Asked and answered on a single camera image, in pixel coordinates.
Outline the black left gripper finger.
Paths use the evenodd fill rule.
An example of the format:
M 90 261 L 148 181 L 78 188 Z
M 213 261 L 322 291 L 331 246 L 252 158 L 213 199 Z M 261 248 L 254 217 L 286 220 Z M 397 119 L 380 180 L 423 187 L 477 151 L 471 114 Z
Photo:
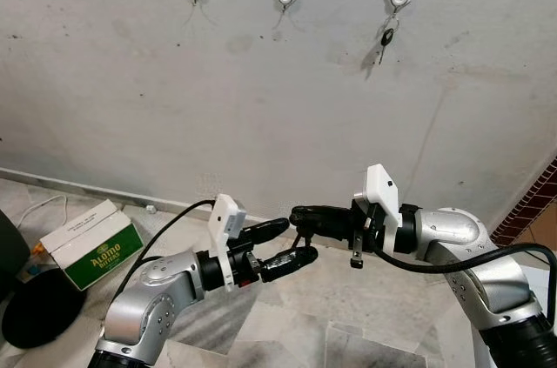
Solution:
M 262 262 L 261 280 L 271 282 L 313 264 L 319 252 L 314 246 L 294 246 Z
M 274 218 L 270 221 L 246 226 L 245 237 L 252 244 L 266 244 L 283 234 L 290 228 L 290 221 L 287 218 Z

